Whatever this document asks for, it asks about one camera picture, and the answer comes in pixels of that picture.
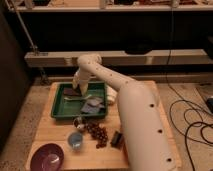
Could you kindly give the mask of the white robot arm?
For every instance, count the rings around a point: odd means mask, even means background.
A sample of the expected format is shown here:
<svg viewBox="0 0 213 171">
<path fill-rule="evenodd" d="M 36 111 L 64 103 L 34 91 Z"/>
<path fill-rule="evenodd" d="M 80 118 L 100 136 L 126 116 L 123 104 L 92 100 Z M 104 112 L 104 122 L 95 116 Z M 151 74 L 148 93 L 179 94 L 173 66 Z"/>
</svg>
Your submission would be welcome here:
<svg viewBox="0 0 213 171">
<path fill-rule="evenodd" d="M 77 58 L 79 69 L 74 87 L 87 91 L 94 75 L 112 87 L 117 94 L 117 108 L 132 171 L 178 171 L 159 110 L 159 97 L 144 82 L 137 81 L 101 65 L 99 54 Z"/>
</svg>

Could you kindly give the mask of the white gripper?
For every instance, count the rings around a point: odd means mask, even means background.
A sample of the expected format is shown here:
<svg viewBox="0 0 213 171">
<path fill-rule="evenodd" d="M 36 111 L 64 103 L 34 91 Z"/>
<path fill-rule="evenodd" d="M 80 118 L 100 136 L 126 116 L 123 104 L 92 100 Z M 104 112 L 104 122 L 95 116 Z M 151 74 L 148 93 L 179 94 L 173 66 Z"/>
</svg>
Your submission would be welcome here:
<svg viewBox="0 0 213 171">
<path fill-rule="evenodd" d="M 77 87 L 80 88 L 80 92 L 85 94 L 88 89 L 88 82 L 90 80 L 90 73 L 84 71 L 82 69 L 78 69 L 73 77 L 73 88 L 76 89 Z"/>
</svg>

